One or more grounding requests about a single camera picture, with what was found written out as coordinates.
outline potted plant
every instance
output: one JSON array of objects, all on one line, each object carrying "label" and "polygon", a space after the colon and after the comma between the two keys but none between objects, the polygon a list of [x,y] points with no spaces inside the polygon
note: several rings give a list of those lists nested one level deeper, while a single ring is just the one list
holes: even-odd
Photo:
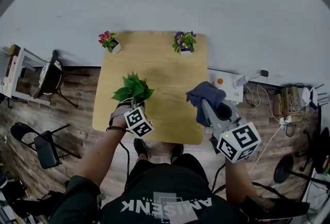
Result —
[{"label": "potted plant", "polygon": [[114,32],[106,31],[98,36],[100,38],[99,42],[102,46],[113,54],[117,54],[122,49],[120,43],[113,37],[115,35]]},{"label": "potted plant", "polygon": [[112,99],[123,102],[127,99],[135,98],[137,103],[144,102],[150,98],[154,90],[148,88],[146,79],[140,80],[138,74],[127,74],[127,78],[123,77],[124,86],[114,92]]},{"label": "potted plant", "polygon": [[174,37],[174,43],[172,47],[177,53],[181,52],[181,55],[191,55],[194,52],[194,44],[196,40],[194,39],[196,35],[191,32],[177,32]]}]

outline black shoe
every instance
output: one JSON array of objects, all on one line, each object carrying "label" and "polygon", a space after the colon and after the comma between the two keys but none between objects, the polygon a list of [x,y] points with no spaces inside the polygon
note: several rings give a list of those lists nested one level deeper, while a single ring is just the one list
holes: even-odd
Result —
[{"label": "black shoe", "polygon": [[171,156],[171,163],[174,157],[179,157],[184,153],[184,145],[183,144],[174,144],[172,156]]},{"label": "black shoe", "polygon": [[138,154],[138,157],[140,156],[140,154],[143,153],[149,160],[149,155],[147,154],[147,152],[145,150],[145,143],[143,140],[135,138],[134,139],[134,149],[135,149],[136,153]]}]

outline person's right arm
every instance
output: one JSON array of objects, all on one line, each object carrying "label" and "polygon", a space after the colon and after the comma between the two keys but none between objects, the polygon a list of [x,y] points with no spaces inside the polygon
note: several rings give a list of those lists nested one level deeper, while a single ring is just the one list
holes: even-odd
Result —
[{"label": "person's right arm", "polygon": [[246,196],[257,196],[244,161],[233,164],[226,159],[226,196],[234,206],[239,206]]}]

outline clear bottle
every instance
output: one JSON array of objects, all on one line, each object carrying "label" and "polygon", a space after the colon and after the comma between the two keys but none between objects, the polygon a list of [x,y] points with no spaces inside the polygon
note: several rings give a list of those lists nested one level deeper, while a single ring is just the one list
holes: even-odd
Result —
[{"label": "clear bottle", "polygon": [[233,82],[233,88],[237,89],[238,87],[241,87],[241,86],[245,85],[246,83],[248,83],[248,81],[249,81],[249,77],[248,76],[243,76],[240,79],[235,80]]}]

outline white wall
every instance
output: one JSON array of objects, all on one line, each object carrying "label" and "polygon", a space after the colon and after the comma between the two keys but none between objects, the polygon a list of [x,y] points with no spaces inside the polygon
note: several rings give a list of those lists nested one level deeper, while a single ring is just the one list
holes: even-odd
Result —
[{"label": "white wall", "polygon": [[102,64],[105,30],[193,30],[209,37],[210,68],[249,75],[264,67],[270,83],[315,84],[330,70],[321,0],[15,0],[0,29],[0,47],[16,43],[45,59],[59,49],[71,65]]}]

